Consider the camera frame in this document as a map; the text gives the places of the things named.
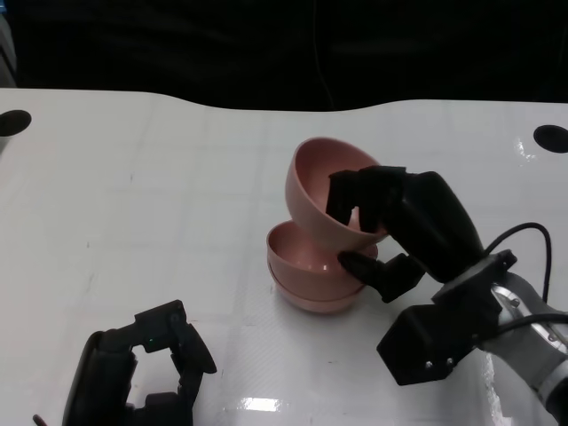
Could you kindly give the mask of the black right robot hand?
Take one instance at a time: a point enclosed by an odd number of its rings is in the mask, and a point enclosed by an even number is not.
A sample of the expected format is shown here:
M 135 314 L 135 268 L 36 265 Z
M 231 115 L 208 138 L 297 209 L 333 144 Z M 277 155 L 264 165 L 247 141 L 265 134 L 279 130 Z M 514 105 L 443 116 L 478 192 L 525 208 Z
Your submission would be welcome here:
M 329 177 L 326 212 L 347 224 L 359 211 L 365 233 L 385 231 L 404 250 L 384 263 L 358 252 L 338 255 L 341 266 L 385 303 L 413 289 L 424 274 L 441 283 L 457 278 L 484 256 L 467 211 L 436 172 L 408 173 L 403 167 L 370 166 Z

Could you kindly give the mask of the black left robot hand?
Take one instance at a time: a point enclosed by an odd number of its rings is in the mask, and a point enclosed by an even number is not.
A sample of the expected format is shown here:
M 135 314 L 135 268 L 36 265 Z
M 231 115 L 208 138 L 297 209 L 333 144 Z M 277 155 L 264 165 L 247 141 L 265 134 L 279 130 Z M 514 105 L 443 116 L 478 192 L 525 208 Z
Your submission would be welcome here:
M 137 366 L 133 348 L 170 350 L 179 374 L 175 392 L 127 402 Z M 86 342 L 63 414 L 64 425 L 192 425 L 202 377 L 217 366 L 179 300 L 141 312 L 132 324 L 93 333 Z

